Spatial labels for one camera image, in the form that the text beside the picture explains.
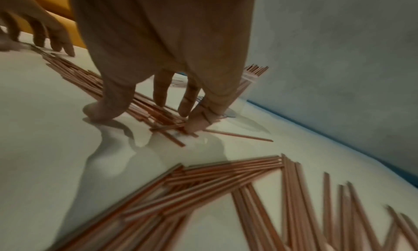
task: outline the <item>hand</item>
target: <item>hand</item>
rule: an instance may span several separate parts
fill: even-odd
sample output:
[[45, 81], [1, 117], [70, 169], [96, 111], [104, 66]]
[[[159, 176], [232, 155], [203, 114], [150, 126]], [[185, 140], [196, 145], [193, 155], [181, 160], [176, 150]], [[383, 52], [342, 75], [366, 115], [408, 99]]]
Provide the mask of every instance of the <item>hand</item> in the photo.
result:
[[[93, 121], [123, 113], [135, 85], [152, 75], [163, 106], [175, 72], [189, 82], [179, 106], [186, 130], [202, 130], [234, 99], [248, 50], [254, 0], [70, 0], [79, 31], [104, 81], [84, 108]], [[203, 89], [204, 99], [192, 110]]]
[[64, 51], [74, 56], [74, 48], [64, 26], [53, 16], [39, 6], [35, 0], [0, 0], [0, 19], [7, 28], [6, 35], [0, 29], [0, 51], [15, 50], [18, 46], [20, 34], [19, 26], [8, 12], [14, 12], [28, 21], [34, 31], [34, 43], [43, 47], [45, 43], [45, 29], [51, 40], [51, 47], [55, 51]]

